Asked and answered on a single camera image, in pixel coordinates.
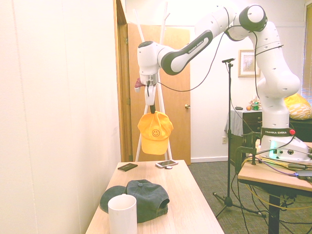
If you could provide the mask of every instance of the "yellow cable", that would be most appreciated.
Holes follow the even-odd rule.
[[[250,157],[245,158],[245,160],[242,162],[242,167],[245,164],[245,162],[247,162],[248,160],[252,160],[252,158],[250,158]]]
[[[260,191],[262,191],[262,192],[264,192],[264,193],[266,193],[266,194],[268,194],[268,195],[270,195],[270,196],[274,196],[274,197],[280,198],[280,199],[282,199],[282,200],[288,201],[286,198],[283,198],[283,197],[281,197],[281,196],[275,196],[275,195],[270,194],[270,193],[268,193],[267,191],[264,191],[263,189],[260,189],[260,188],[258,188],[258,187],[255,187],[255,186],[252,186],[252,187],[253,187],[253,188],[256,188],[256,189],[258,189],[258,190],[260,190]],[[291,202],[297,202],[297,203],[312,203],[312,201],[291,201]]]
[[[274,163],[274,164],[276,164],[276,165],[280,165],[280,166],[284,166],[284,167],[288,167],[288,163],[281,163],[281,162],[276,162],[276,161],[274,161],[274,160],[271,160],[271,159],[269,159],[269,158],[266,158],[266,157],[259,157],[261,160],[263,160],[263,161],[268,161],[268,162],[272,162],[272,163]]]
[[[282,206],[277,206],[277,205],[274,205],[274,204],[271,204],[265,200],[263,200],[262,198],[260,198],[257,194],[255,194],[255,192],[253,192],[247,184],[245,184],[247,189],[249,190],[249,192],[251,192],[253,195],[255,195],[259,200],[263,201],[264,203],[267,203],[269,204],[270,206],[274,206],[274,207],[277,207],[277,208],[281,208],[281,209],[284,209],[284,210],[302,210],[302,209],[307,209],[307,208],[312,208],[312,206],[305,206],[305,207],[294,207],[294,208],[288,208],[288,207],[282,207]]]

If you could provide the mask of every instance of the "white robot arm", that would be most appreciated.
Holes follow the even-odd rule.
[[[261,150],[280,147],[262,155],[283,160],[310,161],[306,154],[309,152],[307,145],[292,136],[289,111],[284,104],[285,97],[299,90],[300,80],[286,64],[276,27],[272,22],[267,22],[264,9],[252,4],[235,14],[232,9],[223,7],[201,19],[195,32],[199,36],[181,50],[152,41],[140,44],[137,58],[141,83],[153,93],[160,68],[169,75],[180,73],[213,38],[223,32],[233,41],[249,37],[253,42],[257,64],[265,77],[257,84],[263,119]]]

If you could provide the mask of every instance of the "dark green cap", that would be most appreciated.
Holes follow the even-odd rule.
[[[143,223],[168,212],[169,196],[166,190],[159,184],[153,184],[148,180],[131,180],[127,187],[114,186],[103,194],[100,207],[108,213],[108,201],[121,194],[132,195],[136,198],[137,222]]]

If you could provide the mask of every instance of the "door frame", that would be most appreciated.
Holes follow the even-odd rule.
[[[133,161],[128,24],[121,0],[113,0],[121,162]]]

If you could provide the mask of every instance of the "white wall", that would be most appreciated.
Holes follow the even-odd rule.
[[[304,46],[305,0],[168,0],[166,25],[187,26],[195,38],[194,25],[217,5],[230,6],[238,12],[251,3],[261,5],[269,21],[275,23],[280,35],[285,61],[300,79]],[[132,9],[136,9],[141,24],[160,25],[165,0],[126,0],[126,14],[136,22]],[[191,61],[191,87],[206,76],[221,35]],[[222,136],[228,114],[228,73],[221,63],[224,59],[238,58],[242,49],[253,49],[249,39],[233,42],[223,37],[210,74],[205,82],[191,92],[191,158],[192,162],[227,159],[227,144]],[[256,94],[254,78],[238,78],[238,59],[232,68],[232,101],[234,106],[246,107]]]
[[[120,161],[113,1],[0,7],[0,233],[83,234]]]

